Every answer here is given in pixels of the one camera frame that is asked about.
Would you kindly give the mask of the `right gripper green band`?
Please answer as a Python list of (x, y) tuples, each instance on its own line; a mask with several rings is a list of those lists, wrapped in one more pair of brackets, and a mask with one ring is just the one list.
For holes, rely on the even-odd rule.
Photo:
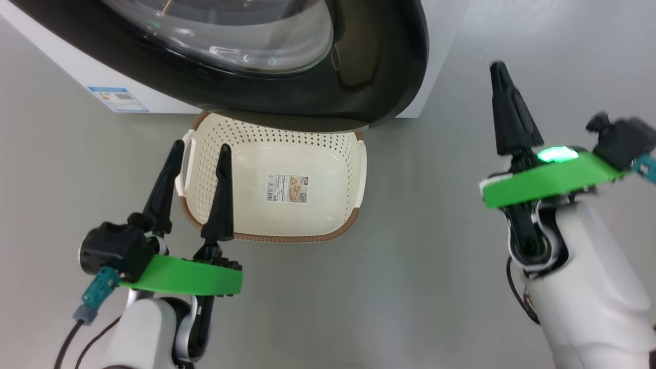
[[(489, 66), (493, 91), (495, 144), (497, 154), (508, 155), (544, 144), (522, 94), (502, 61)], [(531, 170), (486, 178), (481, 194), (487, 208), (550, 198), (626, 177), (592, 152), (579, 152), (567, 161), (548, 162)]]

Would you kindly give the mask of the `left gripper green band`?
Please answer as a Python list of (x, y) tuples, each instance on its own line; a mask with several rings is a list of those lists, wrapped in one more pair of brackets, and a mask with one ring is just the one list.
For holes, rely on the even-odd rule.
[[(171, 233), (175, 179), (182, 168), (184, 150), (182, 140), (174, 141), (143, 211), (131, 213), (129, 225), (144, 233)], [(232, 150), (227, 144), (220, 148), (215, 175), (215, 196), (209, 217), (201, 230), (206, 244), (234, 239)], [(241, 293), (242, 285), (242, 266), (223, 257), (218, 245), (204, 246), (192, 260), (155, 255), (135, 282), (121, 280), (121, 286), (181, 296), (234, 296)]]

